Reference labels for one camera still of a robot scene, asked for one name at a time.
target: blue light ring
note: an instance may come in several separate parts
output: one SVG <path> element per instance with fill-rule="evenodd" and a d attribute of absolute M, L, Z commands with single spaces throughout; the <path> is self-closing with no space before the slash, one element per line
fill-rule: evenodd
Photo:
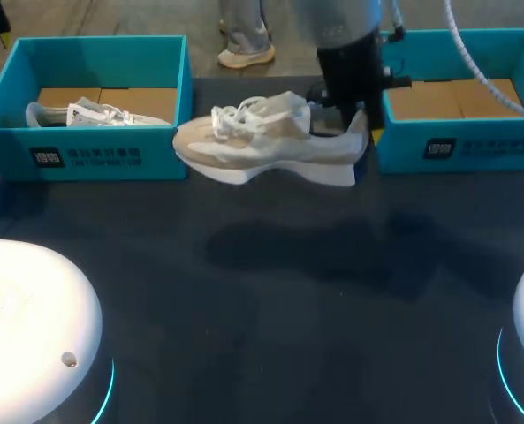
<path fill-rule="evenodd" d="M 96 422 L 103 415 L 104 410 L 106 409 L 106 405 L 109 403 L 110 395 L 112 394 L 112 385 L 113 384 L 114 384 L 114 360 L 112 360 L 112 372 L 110 373 L 109 391 L 107 392 L 106 397 L 104 398 L 104 402 L 101 405 L 101 409 L 99 410 L 98 414 L 95 416 L 95 419 L 91 421 L 91 424 L 96 424 Z"/>
<path fill-rule="evenodd" d="M 505 387 L 505 390 L 507 391 L 507 394 L 509 395 L 509 398 L 513 401 L 515 406 L 517 406 L 517 409 L 519 409 L 520 413 L 524 416 L 524 409 L 522 406 L 517 402 L 517 399 L 515 399 L 515 396 L 513 396 L 511 390 L 509 389 L 509 386 L 507 385 L 507 381 L 505 380 L 505 376 L 503 374 L 503 369 L 501 368 L 501 359 L 499 358 L 499 352 L 501 347 L 501 335 L 503 334 L 503 329 L 499 331 L 499 339 L 497 340 L 497 367 L 499 368 L 499 375 L 501 376 L 501 381 L 503 382 L 503 385 Z"/>

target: shoe box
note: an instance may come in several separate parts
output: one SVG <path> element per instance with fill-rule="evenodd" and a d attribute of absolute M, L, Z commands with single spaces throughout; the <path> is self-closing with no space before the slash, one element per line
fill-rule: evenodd
<path fill-rule="evenodd" d="M 67 107 L 81 97 L 172 125 L 26 128 L 30 102 Z M 9 181 L 183 179 L 172 139 L 192 102 L 185 36 L 19 39 L 0 75 L 0 173 Z"/>
<path fill-rule="evenodd" d="M 491 82 L 524 106 L 524 29 L 460 34 Z M 414 83 L 384 93 L 385 126 L 375 136 L 381 172 L 524 170 L 524 117 L 472 79 L 450 32 L 409 31 L 383 55 Z"/>

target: sneaker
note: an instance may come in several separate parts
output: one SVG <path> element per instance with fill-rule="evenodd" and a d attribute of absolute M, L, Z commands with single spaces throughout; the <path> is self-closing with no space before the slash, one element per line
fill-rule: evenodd
<path fill-rule="evenodd" d="M 368 145 L 365 113 L 359 111 L 337 137 L 315 137 L 310 126 L 304 98 L 292 92 L 253 97 L 180 126 L 173 147 L 189 167 L 222 183 L 245 184 L 266 170 L 282 169 L 319 184 L 353 186 L 354 164 Z"/>
<path fill-rule="evenodd" d="M 271 62 L 275 56 L 276 50 L 272 45 L 270 45 L 270 49 L 253 55 L 238 55 L 231 53 L 229 50 L 225 50 L 218 55 L 218 63 L 230 69 L 244 69 L 253 64 L 267 64 Z"/>
<path fill-rule="evenodd" d="M 131 126 L 170 125 L 156 117 L 144 117 L 122 111 L 109 104 L 91 102 L 85 97 L 68 108 L 44 108 L 32 102 L 26 107 L 26 125 L 30 128 L 48 126 Z"/>

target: gray pants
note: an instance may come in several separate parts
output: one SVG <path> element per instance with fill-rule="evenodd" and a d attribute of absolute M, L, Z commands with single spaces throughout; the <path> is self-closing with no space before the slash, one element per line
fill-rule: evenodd
<path fill-rule="evenodd" d="M 230 52 L 253 55 L 270 48 L 264 3 L 265 0 L 218 0 Z"/>

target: dark table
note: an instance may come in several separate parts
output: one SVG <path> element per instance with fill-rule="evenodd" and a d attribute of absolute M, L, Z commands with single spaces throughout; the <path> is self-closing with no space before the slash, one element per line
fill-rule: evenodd
<path fill-rule="evenodd" d="M 195 115 L 311 79 L 197 79 Z M 121 424 L 488 422 L 524 270 L 524 172 L 270 173 L 6 185 L 0 238 L 75 262 L 103 306 Z"/>

